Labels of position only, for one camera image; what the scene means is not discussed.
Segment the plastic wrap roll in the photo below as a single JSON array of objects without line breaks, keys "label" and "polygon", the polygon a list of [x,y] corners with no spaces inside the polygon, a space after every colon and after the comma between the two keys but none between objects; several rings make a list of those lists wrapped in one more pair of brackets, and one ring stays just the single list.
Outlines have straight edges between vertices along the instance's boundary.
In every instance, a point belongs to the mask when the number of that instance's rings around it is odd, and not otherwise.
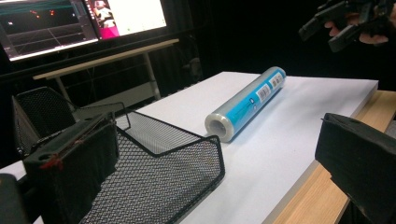
[{"label": "plastic wrap roll", "polygon": [[217,135],[221,142],[230,141],[280,90],[285,79],[286,73],[280,67],[266,70],[206,117],[207,132]]}]

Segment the white table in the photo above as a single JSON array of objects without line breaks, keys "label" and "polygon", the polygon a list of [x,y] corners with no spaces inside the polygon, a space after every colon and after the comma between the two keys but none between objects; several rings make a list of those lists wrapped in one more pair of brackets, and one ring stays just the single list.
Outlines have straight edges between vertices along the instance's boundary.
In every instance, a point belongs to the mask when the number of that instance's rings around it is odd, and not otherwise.
[{"label": "white table", "polygon": [[[205,117],[257,76],[223,72],[139,112],[205,136]],[[317,165],[324,114],[354,117],[376,89],[376,80],[287,77],[232,142],[221,144],[223,181],[181,222],[271,222]],[[0,172],[21,176],[23,167],[19,162]]]}]

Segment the screen display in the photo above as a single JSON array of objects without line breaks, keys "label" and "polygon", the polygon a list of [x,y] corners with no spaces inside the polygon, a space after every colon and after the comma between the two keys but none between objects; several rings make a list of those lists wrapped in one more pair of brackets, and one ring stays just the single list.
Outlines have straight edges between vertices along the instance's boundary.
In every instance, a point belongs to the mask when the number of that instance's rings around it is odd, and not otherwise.
[{"label": "screen display", "polygon": [[0,1],[0,43],[11,61],[98,40],[83,0]]},{"label": "screen display", "polygon": [[109,39],[166,26],[160,0],[84,0],[99,38]]}]

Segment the desk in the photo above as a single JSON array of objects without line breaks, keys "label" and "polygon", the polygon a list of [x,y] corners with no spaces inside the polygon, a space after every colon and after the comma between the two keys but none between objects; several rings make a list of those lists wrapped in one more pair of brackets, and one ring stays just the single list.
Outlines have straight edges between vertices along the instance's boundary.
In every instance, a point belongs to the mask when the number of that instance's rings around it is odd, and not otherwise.
[{"label": "desk", "polygon": [[66,76],[68,74],[78,72],[78,71],[81,71],[81,70],[84,70],[87,68],[95,67],[98,65],[103,65],[105,63],[112,63],[115,61],[119,61],[122,59],[130,58],[130,57],[134,57],[136,55],[142,54],[144,56],[145,65],[148,70],[149,82],[142,84],[136,88],[132,88],[128,91],[121,92],[119,94],[113,95],[113,96],[103,99],[101,101],[95,102],[95,103],[91,104],[90,106],[106,105],[106,104],[110,104],[110,103],[114,103],[114,102],[123,102],[125,104],[125,106],[129,106],[129,105],[133,105],[139,101],[148,99],[151,96],[154,96],[156,98],[156,100],[160,100],[161,95],[160,95],[160,91],[157,86],[157,81],[155,79],[154,72],[151,67],[151,62],[149,60],[149,52],[154,51],[156,49],[163,49],[163,48],[170,47],[173,44],[175,44],[176,42],[178,42],[178,39],[171,39],[171,40],[163,41],[161,43],[145,46],[140,49],[128,50],[123,53],[111,55],[111,56],[100,58],[97,60],[92,60],[92,61],[89,61],[86,63],[80,63],[80,64],[76,64],[76,65],[69,66],[66,68],[51,71],[51,72],[48,72],[45,74],[37,75],[37,76],[33,77],[33,79],[34,80],[38,80],[41,78],[55,79],[56,82],[58,83],[58,86],[59,86],[64,98],[67,99],[68,101],[70,101],[70,97],[67,94],[66,88],[64,87],[64,84],[61,81],[62,76]]},{"label": "desk", "polygon": [[[220,73],[139,112],[207,135],[205,117],[257,76]],[[375,80],[287,77],[254,120],[231,143],[221,144],[223,181],[181,223],[333,223],[347,197],[314,159],[321,118],[336,113],[369,124],[381,118],[385,129],[396,110],[396,93],[376,88]],[[0,172],[21,176],[23,167],[19,162]]]},{"label": "desk", "polygon": [[[395,111],[396,92],[377,91],[355,119],[384,132]],[[319,164],[274,223],[337,223],[349,199],[330,177]]]}]

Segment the black device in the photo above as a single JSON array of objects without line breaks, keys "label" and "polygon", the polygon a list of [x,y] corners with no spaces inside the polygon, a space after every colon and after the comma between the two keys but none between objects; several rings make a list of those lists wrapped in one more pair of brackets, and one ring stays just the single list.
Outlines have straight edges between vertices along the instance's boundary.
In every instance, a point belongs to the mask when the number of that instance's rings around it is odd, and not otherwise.
[{"label": "black device", "polygon": [[356,119],[325,114],[315,159],[373,223],[396,223],[396,139]]},{"label": "black device", "polygon": [[0,44],[12,62],[97,40],[81,0],[0,3]]},{"label": "black device", "polygon": [[23,160],[46,223],[79,223],[119,157],[112,113],[80,120]]},{"label": "black device", "polygon": [[[361,33],[389,34],[389,16],[393,0],[328,0],[318,7],[315,16],[299,30],[303,41],[318,32],[327,21],[334,21],[341,32],[329,40],[332,52],[337,52],[359,38]],[[358,24],[347,24],[347,14],[358,13]]]}]

